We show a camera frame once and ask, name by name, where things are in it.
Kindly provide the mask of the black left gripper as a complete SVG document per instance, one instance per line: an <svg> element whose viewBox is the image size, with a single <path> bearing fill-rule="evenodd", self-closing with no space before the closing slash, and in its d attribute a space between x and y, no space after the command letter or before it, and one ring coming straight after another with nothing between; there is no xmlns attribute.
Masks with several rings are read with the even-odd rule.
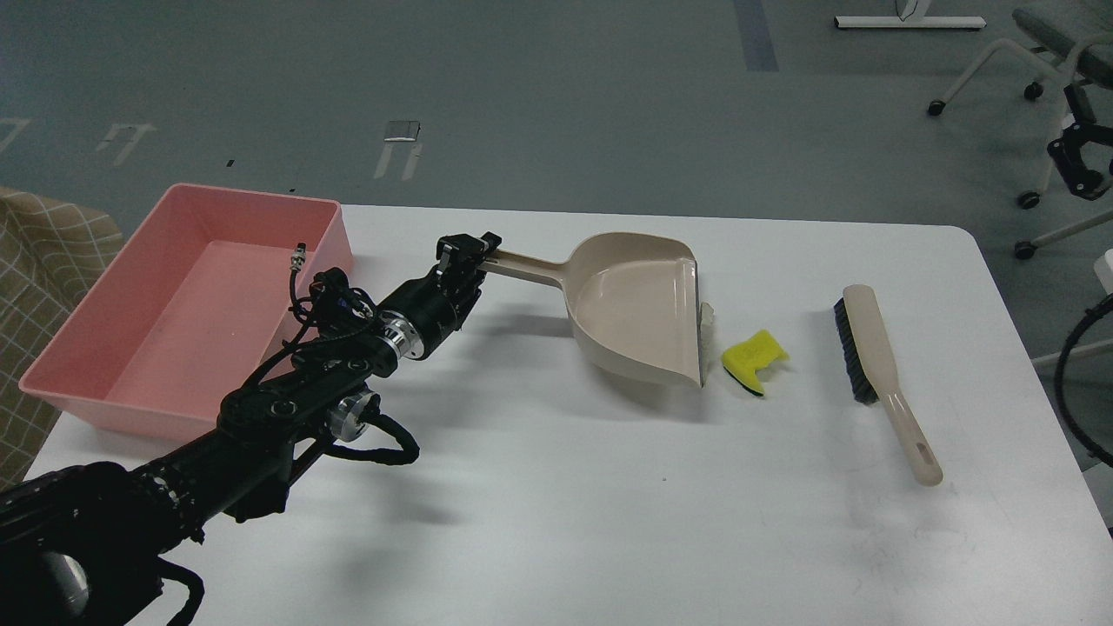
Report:
<svg viewBox="0 0 1113 626"><path fill-rule="evenodd" d="M445 338L460 331L482 294L484 270L502 238L485 231L443 236L435 246L437 265L418 278L404 282L380 302L377 320L384 341L401 359L429 359Z"/></svg>

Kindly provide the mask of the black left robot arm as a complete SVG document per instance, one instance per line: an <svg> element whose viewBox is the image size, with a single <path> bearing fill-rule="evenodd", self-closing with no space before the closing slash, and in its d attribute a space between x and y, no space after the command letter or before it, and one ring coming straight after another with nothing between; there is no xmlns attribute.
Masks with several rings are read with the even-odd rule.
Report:
<svg viewBox="0 0 1113 626"><path fill-rule="evenodd" d="M205 583L164 555L201 542L214 516L242 524L283 512L290 486L323 456L416 461L417 440L366 381L429 358L462 327L501 242L440 238L429 274L380 303L337 267L305 293L290 286L298 332L223 398L214 430L135 469L71 466L4 491L4 625L124 625L168 580L187 591L170 623L188 625Z"/></svg>

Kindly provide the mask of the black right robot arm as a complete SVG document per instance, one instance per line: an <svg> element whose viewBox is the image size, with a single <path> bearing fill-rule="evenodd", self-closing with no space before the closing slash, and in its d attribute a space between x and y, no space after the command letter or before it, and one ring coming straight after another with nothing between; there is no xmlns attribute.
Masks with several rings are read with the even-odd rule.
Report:
<svg viewBox="0 0 1113 626"><path fill-rule="evenodd" d="M1097 229L1110 229L1110 123L1101 123L1081 84L1064 89L1070 123L1047 150L1070 194L1106 206L1094 215ZM1077 271L1084 294L1075 299L1061 355L1055 359L1052 393L1062 424L1083 454L1085 468L1110 468L1110 287L1096 262L1110 242L1083 238L1090 252L1080 255Z"/></svg>

